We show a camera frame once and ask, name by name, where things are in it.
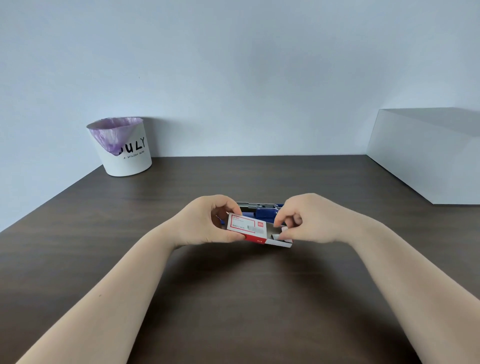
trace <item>purple plastic bag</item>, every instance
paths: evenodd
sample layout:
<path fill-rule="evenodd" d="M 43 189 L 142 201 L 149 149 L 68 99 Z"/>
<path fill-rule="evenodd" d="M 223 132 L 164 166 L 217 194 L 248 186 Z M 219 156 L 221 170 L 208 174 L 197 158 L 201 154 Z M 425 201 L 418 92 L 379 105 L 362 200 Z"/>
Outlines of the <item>purple plastic bag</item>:
<path fill-rule="evenodd" d="M 142 118 L 106 118 L 87 125 L 96 141 L 109 153 L 118 156 Z"/>

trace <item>small cardboard box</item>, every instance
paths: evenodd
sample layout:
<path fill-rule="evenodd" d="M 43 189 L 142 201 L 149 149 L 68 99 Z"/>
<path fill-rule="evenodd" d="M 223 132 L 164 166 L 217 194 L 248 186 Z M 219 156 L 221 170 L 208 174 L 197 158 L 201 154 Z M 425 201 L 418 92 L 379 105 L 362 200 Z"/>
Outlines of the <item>small cardboard box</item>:
<path fill-rule="evenodd" d="M 259 244 L 278 245 L 289 248 L 292 246 L 292 240 L 278 240 L 278 235 L 286 226 L 276 228 L 270 222 L 248 218 L 242 215 L 229 214 L 227 230 L 239 232 L 245 235 L 245 239 Z"/>

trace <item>trash can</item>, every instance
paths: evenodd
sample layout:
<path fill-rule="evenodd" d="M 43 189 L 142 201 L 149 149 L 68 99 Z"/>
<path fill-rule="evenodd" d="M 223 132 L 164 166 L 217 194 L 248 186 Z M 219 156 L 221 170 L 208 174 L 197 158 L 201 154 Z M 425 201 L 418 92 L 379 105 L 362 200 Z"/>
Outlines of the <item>trash can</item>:
<path fill-rule="evenodd" d="M 110 176 L 131 176 L 152 165 L 142 118 L 106 118 L 87 129 Z"/>

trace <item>dark wooden table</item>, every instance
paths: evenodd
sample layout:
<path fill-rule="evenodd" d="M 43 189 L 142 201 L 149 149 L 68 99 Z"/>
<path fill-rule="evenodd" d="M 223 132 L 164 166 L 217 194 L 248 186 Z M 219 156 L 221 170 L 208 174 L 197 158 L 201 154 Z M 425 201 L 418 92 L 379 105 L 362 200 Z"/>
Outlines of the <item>dark wooden table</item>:
<path fill-rule="evenodd" d="M 366 156 L 155 158 L 100 167 L 0 233 L 0 363 L 14 363 L 149 229 L 200 195 L 316 192 L 390 226 L 480 297 L 480 207 L 433 206 Z M 171 256 L 130 363 L 415 363 L 346 244 L 242 242 Z"/>

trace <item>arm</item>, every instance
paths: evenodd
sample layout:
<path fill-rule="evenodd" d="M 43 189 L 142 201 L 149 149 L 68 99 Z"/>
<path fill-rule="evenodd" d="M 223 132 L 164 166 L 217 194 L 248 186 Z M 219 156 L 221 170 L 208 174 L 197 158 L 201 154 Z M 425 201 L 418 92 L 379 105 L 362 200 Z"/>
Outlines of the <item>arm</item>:
<path fill-rule="evenodd" d="M 349 243 L 424 363 L 480 363 L 480 301 L 380 222 L 316 194 L 292 197 L 280 239 Z"/>
<path fill-rule="evenodd" d="M 244 239 L 241 234 L 219 229 L 219 218 L 224 219 L 230 211 L 241 214 L 228 197 L 200 197 L 148 232 L 18 364 L 126 363 L 173 249 Z"/>

